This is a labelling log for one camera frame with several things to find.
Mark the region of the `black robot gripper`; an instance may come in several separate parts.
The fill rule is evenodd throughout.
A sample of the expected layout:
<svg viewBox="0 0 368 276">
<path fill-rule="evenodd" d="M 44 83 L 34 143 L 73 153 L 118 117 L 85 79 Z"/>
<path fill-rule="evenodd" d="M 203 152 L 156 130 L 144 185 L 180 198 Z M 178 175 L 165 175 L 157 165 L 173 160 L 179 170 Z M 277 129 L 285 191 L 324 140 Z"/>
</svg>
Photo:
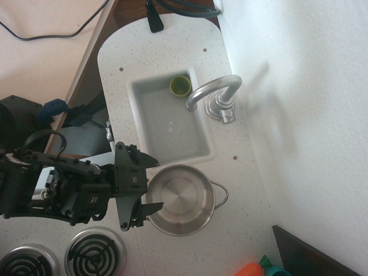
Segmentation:
<svg viewBox="0 0 368 276">
<path fill-rule="evenodd" d="M 147 192 L 146 168 L 159 166 L 159 161 L 141 152 L 136 145 L 118 142 L 113 166 L 113 197 L 116 199 L 119 226 L 122 231 L 141 227 L 148 216 L 160 211 L 163 202 L 142 204 Z"/>
</svg>

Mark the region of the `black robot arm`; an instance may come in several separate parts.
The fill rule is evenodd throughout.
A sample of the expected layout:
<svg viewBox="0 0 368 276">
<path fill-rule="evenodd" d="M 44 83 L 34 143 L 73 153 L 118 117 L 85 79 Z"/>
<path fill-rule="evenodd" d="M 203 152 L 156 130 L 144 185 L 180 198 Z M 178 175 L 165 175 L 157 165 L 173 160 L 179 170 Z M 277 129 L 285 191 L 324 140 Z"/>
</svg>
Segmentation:
<svg viewBox="0 0 368 276">
<path fill-rule="evenodd" d="M 101 221 L 110 199 L 116 200 L 120 229 L 141 227 L 147 216 L 163 203 L 143 204 L 148 191 L 148 168 L 159 162 L 135 145 L 116 143 L 114 163 L 99 166 L 91 161 L 62 157 L 66 138 L 56 155 L 33 151 L 34 142 L 57 135 L 45 129 L 29 136 L 14 150 L 1 147 L 1 215 L 43 217 L 70 225 Z"/>
</svg>

